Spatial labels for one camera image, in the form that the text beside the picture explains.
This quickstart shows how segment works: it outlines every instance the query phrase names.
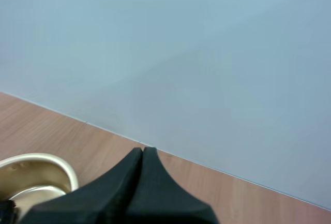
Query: wood grain surface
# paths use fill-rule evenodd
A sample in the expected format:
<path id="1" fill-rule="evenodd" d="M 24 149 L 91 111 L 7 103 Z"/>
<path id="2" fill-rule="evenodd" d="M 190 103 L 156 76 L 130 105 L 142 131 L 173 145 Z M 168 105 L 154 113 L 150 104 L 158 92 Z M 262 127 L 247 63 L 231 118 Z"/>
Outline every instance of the wood grain surface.
<path id="1" fill-rule="evenodd" d="M 143 144 L 0 93 L 0 159 L 42 152 L 67 160 L 85 185 Z M 222 224 L 331 224 L 331 212 L 160 152 L 170 175 Z"/>

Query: black object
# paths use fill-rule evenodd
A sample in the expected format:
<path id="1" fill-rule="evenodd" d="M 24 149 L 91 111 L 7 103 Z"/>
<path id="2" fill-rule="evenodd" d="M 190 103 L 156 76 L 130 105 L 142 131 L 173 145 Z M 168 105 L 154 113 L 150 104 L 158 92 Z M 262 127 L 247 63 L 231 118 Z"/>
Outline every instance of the black object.
<path id="1" fill-rule="evenodd" d="M 0 202 L 0 224 L 12 224 L 16 218 L 15 203 L 11 200 Z"/>
<path id="2" fill-rule="evenodd" d="M 20 224 L 216 224 L 212 208 L 169 176 L 155 148 L 134 148 L 110 171 L 35 205 Z"/>

